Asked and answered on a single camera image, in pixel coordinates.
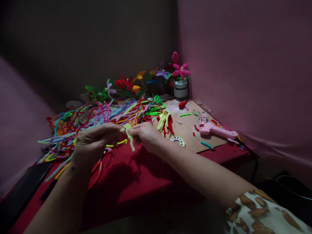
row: wire cutter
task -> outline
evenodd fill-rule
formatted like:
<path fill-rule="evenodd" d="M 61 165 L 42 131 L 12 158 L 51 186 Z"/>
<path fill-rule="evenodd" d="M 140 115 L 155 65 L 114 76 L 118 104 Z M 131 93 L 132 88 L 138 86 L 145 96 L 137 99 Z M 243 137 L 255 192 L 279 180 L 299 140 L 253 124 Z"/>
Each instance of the wire cutter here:
<path fill-rule="evenodd" d="M 96 184 L 97 182 L 100 180 L 101 178 L 101 175 L 102 175 L 102 171 L 103 171 L 103 162 L 102 162 L 102 159 L 104 158 L 105 154 L 107 153 L 107 150 L 104 151 L 102 157 L 98 160 L 98 162 L 94 165 L 92 171 L 91 171 L 91 176 L 96 172 L 96 170 L 99 168 L 98 170 L 98 174 L 95 178 L 95 180 L 89 185 L 89 188 L 88 190 L 92 189 Z"/>

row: white container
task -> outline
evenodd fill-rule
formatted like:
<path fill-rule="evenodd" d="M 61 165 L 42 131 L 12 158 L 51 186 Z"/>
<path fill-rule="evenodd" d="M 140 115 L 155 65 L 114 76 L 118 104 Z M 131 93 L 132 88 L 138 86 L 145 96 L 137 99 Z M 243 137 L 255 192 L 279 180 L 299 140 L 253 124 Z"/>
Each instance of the white container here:
<path fill-rule="evenodd" d="M 186 80 L 180 80 L 175 82 L 175 97 L 184 98 L 188 95 L 188 82 Z"/>

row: red tablecloth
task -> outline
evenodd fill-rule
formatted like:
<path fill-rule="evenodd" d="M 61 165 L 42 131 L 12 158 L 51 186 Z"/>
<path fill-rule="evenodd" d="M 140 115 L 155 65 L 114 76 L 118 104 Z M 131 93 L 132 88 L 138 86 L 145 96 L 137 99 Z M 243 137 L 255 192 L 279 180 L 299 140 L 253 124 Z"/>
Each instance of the red tablecloth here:
<path fill-rule="evenodd" d="M 247 151 L 239 149 L 235 152 L 228 144 L 217 147 L 215 152 L 200 153 L 230 170 L 248 160 L 247 154 Z M 105 156 L 103 162 L 107 164 L 110 157 Z M 42 183 L 9 233 L 25 230 L 40 209 L 42 202 L 39 198 L 50 182 Z M 137 146 L 135 152 L 131 152 L 129 145 L 124 145 L 103 170 L 96 187 L 87 194 L 82 230 L 141 212 L 202 199 L 203 196 L 187 185 L 169 165 L 149 154 L 142 145 Z"/>

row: yellow flower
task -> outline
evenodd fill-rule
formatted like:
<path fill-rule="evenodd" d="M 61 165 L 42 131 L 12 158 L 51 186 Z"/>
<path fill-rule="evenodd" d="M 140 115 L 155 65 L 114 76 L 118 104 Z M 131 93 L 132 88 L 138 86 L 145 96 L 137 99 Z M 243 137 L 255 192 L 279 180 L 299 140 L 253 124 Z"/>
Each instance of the yellow flower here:
<path fill-rule="evenodd" d="M 150 71 L 150 74 L 156 75 L 155 72 L 158 70 L 158 67 L 152 71 Z"/>
<path fill-rule="evenodd" d="M 137 79 L 142 80 L 144 74 L 145 74 L 145 71 L 139 72 L 139 74 L 136 76 L 136 78 L 134 78 L 133 82 L 136 81 Z"/>
<path fill-rule="evenodd" d="M 133 89 L 133 91 L 138 92 L 138 91 L 140 91 L 140 86 L 135 85 L 135 86 L 133 86 L 132 89 Z"/>

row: glue gun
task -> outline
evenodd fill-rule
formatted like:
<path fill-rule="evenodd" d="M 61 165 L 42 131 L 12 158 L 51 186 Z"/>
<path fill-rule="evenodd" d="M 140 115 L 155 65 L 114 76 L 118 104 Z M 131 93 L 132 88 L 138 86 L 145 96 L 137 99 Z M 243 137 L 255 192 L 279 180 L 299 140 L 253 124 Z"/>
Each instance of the glue gun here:
<path fill-rule="evenodd" d="M 199 133 L 203 135 L 208 135 L 210 132 L 226 139 L 229 138 L 232 140 L 234 140 L 238 136 L 238 133 L 235 131 L 228 131 L 213 125 L 211 122 L 208 121 L 207 115 L 202 114 L 200 117 Z"/>

